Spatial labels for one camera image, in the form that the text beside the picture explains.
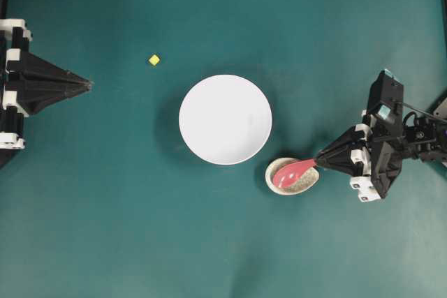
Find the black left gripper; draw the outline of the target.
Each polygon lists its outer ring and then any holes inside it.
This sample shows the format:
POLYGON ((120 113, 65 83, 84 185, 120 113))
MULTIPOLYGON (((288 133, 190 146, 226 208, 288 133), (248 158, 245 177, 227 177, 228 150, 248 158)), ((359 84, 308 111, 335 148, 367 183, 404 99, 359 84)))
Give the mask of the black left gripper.
POLYGON ((1 20, 1 167, 25 148, 24 119, 91 90, 92 83, 28 52, 23 19, 1 20), (64 83, 27 83, 27 78, 64 83))

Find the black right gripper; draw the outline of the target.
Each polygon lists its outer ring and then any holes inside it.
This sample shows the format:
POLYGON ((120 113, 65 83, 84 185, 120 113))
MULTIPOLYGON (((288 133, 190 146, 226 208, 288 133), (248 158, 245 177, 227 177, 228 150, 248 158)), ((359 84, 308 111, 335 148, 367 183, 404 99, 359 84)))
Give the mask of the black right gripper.
POLYGON ((382 200, 402 171, 402 157, 387 141, 373 141, 376 118, 361 112, 362 122, 350 127, 319 151, 320 167, 350 175, 350 187, 361 202, 382 200))

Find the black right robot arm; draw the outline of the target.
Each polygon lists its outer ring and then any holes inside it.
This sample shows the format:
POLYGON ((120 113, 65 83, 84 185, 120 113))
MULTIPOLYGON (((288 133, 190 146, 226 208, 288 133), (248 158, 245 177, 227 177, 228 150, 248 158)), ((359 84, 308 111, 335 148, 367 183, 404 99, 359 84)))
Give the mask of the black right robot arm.
POLYGON ((446 120, 412 107, 398 113, 393 124, 378 114, 362 111, 362 122, 350 127, 321 150, 316 165, 349 175, 350 187, 361 202, 384 199, 402 171, 406 159, 446 164, 446 120))

